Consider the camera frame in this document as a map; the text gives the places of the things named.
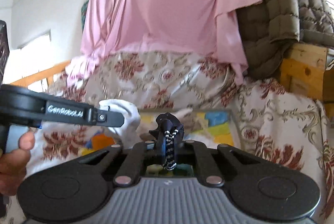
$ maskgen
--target floral bedspread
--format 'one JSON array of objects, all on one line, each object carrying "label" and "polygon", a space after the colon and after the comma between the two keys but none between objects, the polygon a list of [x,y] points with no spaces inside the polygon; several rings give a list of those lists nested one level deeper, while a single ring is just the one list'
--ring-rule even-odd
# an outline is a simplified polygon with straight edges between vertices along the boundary
[{"label": "floral bedspread", "polygon": [[[67,88],[63,75],[49,93],[98,106],[119,98],[139,108],[221,108],[231,110],[238,125],[233,133],[241,149],[312,177],[322,193],[313,215],[317,223],[334,223],[334,149],[327,140],[327,118],[318,101],[284,91],[274,79],[234,84],[228,65],[211,57],[174,53],[120,53],[96,72]],[[36,133],[28,173],[77,157],[78,148],[101,130],[49,123]],[[5,223],[21,223],[11,199]]]}]

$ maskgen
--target wooden crate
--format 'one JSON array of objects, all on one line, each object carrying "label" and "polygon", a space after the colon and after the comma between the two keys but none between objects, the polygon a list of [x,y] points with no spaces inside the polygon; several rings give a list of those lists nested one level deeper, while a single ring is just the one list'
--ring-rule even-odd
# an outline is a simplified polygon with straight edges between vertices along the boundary
[{"label": "wooden crate", "polygon": [[334,69],[320,70],[294,59],[283,59],[280,83],[289,92],[334,103]]},{"label": "wooden crate", "polygon": [[294,59],[324,71],[334,58],[334,50],[305,43],[295,43],[285,52],[284,58]]},{"label": "wooden crate", "polygon": [[326,70],[334,50],[295,43],[285,53],[280,83],[289,92],[334,103],[334,68]]}]

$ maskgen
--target pink fabric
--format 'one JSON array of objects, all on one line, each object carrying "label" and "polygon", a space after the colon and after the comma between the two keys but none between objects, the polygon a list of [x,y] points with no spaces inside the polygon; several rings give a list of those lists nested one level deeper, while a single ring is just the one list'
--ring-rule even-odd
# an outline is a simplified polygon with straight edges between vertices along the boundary
[{"label": "pink fabric", "polygon": [[90,0],[81,52],[66,68],[68,85],[87,78],[119,51],[213,53],[242,82],[247,67],[235,9],[262,0]]}]

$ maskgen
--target grey ribbed plate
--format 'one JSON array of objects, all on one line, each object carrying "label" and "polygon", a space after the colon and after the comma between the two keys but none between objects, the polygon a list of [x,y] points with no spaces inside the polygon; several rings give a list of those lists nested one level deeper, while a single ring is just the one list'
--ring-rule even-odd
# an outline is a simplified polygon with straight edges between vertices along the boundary
[{"label": "grey ribbed plate", "polygon": [[[222,190],[205,187],[196,178],[142,178],[134,187],[116,190],[101,211],[75,223],[268,224],[245,215]],[[289,223],[314,224],[309,218]]]}]

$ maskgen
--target metal rivet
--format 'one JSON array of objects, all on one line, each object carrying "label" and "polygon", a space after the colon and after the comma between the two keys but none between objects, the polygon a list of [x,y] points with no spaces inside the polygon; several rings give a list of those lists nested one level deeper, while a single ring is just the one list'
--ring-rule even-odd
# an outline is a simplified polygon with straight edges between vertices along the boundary
[{"label": "metal rivet", "polygon": [[218,185],[223,182],[223,179],[219,176],[209,176],[207,177],[206,182],[211,185]]},{"label": "metal rivet", "polygon": [[118,176],[115,182],[119,185],[128,185],[131,182],[131,178],[128,176]]}]

